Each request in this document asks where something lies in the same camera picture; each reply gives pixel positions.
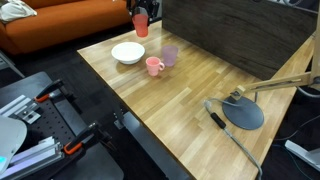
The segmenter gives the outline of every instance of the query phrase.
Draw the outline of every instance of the black floor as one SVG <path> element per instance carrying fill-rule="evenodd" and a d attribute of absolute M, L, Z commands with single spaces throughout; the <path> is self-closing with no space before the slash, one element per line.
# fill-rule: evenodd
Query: black floor
<path fill-rule="evenodd" d="M 111 102 L 108 101 L 113 94 L 76 52 L 83 47 L 125 33 L 131 28 L 131 25 L 127 25 L 36 53 L 11 58 L 26 76 L 45 71 L 53 80 L 60 78 L 65 82 L 66 88 L 78 97 L 75 102 L 82 110 L 81 117 L 84 121 L 87 124 L 94 120 L 102 122 L 113 136 L 112 142 L 118 148 L 118 152 L 111 152 L 111 155 L 124 171 L 125 179 L 166 179 L 164 173 L 131 134 L 125 128 L 119 130 L 115 127 Z M 10 69 L 0 71 L 0 87 L 19 79 L 20 77 Z M 320 114 L 319 105 L 319 99 L 307 98 L 297 93 L 276 138 L 287 137 L 299 129 L 290 140 L 307 150 L 320 148 L 320 118 L 299 128 L 301 124 Z M 318 171 L 283 148 L 284 142 L 274 141 L 270 148 L 262 165 L 263 179 L 308 179 L 306 175 L 311 179 L 320 179 Z"/>

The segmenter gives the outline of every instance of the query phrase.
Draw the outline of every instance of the wooden tabletop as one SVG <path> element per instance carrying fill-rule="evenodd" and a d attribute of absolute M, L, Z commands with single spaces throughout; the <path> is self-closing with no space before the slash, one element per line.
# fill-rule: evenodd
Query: wooden tabletop
<path fill-rule="evenodd" d="M 111 56 L 122 42 L 138 42 L 146 53 L 133 65 Z M 148 75 L 147 57 L 162 58 L 161 47 L 179 48 L 174 67 L 159 76 Z M 313 54 L 310 37 L 278 71 L 275 77 L 303 73 Z M 159 140 L 172 156 L 196 179 L 254 179 L 258 169 L 241 149 L 213 122 L 203 106 L 209 97 L 225 99 L 237 85 L 259 79 L 161 28 L 161 21 L 149 26 L 149 35 L 135 31 L 78 51 L 83 59 L 114 90 L 132 114 Z M 265 121 L 257 130 L 243 130 L 224 116 L 221 103 L 212 110 L 228 130 L 262 164 L 272 140 L 294 96 L 295 88 L 259 93 L 257 104 Z M 253 99 L 253 94 L 246 97 Z"/>

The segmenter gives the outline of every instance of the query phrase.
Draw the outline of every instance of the dark wooden board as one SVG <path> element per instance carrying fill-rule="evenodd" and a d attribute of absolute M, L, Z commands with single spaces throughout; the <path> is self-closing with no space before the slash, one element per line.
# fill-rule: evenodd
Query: dark wooden board
<path fill-rule="evenodd" d="M 316 29 L 317 15 L 252 0 L 166 0 L 162 27 L 262 79 Z"/>

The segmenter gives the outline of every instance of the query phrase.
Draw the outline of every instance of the orange sofa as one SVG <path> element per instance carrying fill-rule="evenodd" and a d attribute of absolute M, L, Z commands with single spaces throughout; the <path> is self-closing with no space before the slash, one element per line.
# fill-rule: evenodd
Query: orange sofa
<path fill-rule="evenodd" d="M 23 0 L 37 16 L 0 23 L 0 50 L 30 53 L 131 21 L 125 0 Z"/>

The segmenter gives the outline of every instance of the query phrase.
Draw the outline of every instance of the white cloth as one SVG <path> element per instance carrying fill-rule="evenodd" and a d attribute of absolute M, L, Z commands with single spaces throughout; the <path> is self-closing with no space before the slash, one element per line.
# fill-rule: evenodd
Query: white cloth
<path fill-rule="evenodd" d="M 0 20 L 3 23 L 36 15 L 37 12 L 21 0 L 8 0 L 8 3 L 0 7 Z"/>

